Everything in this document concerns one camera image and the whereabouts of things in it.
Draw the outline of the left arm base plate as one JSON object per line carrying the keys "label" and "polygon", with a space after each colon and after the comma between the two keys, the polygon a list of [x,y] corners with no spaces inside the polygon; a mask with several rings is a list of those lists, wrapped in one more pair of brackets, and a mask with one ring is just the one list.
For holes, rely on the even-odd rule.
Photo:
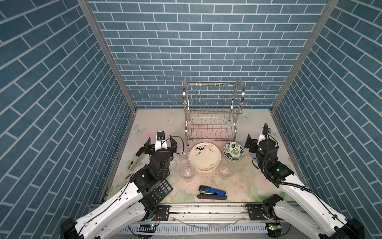
{"label": "left arm base plate", "polygon": [[150,209],[144,216],[144,221],[168,221],[170,205],[157,205],[155,209]]}

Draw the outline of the steel two-tier dish rack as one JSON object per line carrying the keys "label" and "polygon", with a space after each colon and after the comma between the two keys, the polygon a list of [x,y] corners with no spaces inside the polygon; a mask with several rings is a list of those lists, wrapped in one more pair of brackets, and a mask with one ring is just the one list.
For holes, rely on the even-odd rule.
{"label": "steel two-tier dish rack", "polygon": [[191,140],[234,141],[243,113],[245,86],[234,82],[183,81],[186,143]]}

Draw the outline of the clear glass cup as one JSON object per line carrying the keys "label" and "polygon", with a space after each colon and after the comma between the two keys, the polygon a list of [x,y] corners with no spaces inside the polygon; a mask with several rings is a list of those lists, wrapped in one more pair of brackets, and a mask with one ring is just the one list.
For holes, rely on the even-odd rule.
{"label": "clear glass cup", "polygon": [[180,160],[180,161],[185,161],[188,159],[188,154],[189,154],[189,147],[185,145],[185,148],[183,150],[183,153],[181,154],[176,154],[175,159]]}
{"label": "clear glass cup", "polygon": [[233,166],[228,162],[221,163],[218,170],[222,178],[228,178],[234,174]]}
{"label": "clear glass cup", "polygon": [[190,164],[183,165],[180,171],[180,176],[183,179],[191,179],[195,176],[195,174],[196,171]]}

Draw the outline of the green leaf pattern bowl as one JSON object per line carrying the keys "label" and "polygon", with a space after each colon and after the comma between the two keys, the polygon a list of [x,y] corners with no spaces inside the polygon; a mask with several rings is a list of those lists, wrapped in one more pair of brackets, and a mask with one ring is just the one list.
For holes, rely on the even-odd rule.
{"label": "green leaf pattern bowl", "polygon": [[236,162],[244,157],[244,148],[236,142],[228,142],[223,149],[224,156],[228,161]]}

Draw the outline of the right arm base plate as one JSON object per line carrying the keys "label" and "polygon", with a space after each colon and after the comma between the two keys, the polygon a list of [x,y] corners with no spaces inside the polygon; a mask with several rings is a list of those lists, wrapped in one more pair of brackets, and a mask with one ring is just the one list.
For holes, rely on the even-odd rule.
{"label": "right arm base plate", "polygon": [[282,205],[276,204],[245,204],[244,208],[248,211],[251,221],[285,221],[284,216],[287,210]]}

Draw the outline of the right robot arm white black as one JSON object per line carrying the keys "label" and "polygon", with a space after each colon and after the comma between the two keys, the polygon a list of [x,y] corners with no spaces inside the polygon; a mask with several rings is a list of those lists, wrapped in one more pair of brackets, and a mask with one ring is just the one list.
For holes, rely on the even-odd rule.
{"label": "right robot arm white black", "polygon": [[294,209],[283,197],[273,194],[263,201],[267,219],[281,218],[310,239],[364,239],[365,228],[356,218],[339,213],[308,189],[295,173],[278,161],[278,142],[269,135],[247,137],[245,148],[256,155],[255,162],[265,178],[292,197],[304,213]]}

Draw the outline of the white plate with painted design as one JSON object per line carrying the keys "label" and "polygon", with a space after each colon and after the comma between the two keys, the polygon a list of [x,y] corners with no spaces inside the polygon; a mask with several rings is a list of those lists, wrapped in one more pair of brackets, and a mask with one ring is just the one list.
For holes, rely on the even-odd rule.
{"label": "white plate with painted design", "polygon": [[218,168],[221,162],[221,151],[210,142],[202,142],[189,151],[188,160],[197,172],[210,173]]}

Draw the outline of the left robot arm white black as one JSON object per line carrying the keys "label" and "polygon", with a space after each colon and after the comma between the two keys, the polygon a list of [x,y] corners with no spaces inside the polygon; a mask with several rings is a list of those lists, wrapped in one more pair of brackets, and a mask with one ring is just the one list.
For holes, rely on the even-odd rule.
{"label": "left robot arm white black", "polygon": [[60,237],[109,239],[131,224],[158,216],[158,204],[173,190],[166,178],[177,152],[175,138],[164,137],[159,131],[155,144],[147,140],[138,154],[149,155],[149,163],[129,175],[127,183],[99,207],[76,220],[66,219],[60,226]]}

